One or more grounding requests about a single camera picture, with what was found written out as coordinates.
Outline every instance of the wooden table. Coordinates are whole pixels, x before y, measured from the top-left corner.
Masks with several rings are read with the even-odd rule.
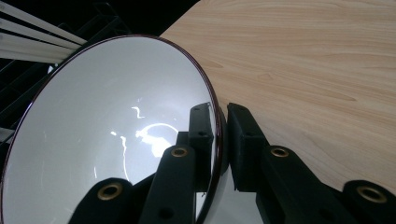
[[[202,0],[162,37],[336,189],[396,194],[396,2]]]

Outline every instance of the white bowl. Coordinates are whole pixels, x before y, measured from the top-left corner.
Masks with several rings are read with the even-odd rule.
[[[84,49],[54,72],[17,130],[2,182],[3,223],[66,223],[95,183],[152,175],[177,132],[189,129],[190,109],[206,102],[218,139],[213,160],[221,161],[218,103],[186,51],[136,35]]]

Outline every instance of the brass insert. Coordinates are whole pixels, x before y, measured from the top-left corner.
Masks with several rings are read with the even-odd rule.
[[[276,157],[288,157],[289,156],[289,152],[286,149],[279,148],[279,147],[271,149],[271,153]]]
[[[385,203],[388,199],[381,191],[368,186],[359,186],[357,191],[361,197],[372,203]]]
[[[122,193],[122,184],[120,184],[119,182],[113,182],[99,189],[98,198],[103,201],[108,201],[115,199],[121,193]]]
[[[187,156],[188,152],[189,151],[184,147],[177,147],[172,150],[171,154],[174,157],[185,157]]]

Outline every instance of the wood grain surface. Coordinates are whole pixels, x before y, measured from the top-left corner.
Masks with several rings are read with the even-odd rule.
[[[162,37],[322,182],[396,193],[396,1],[202,0]]]

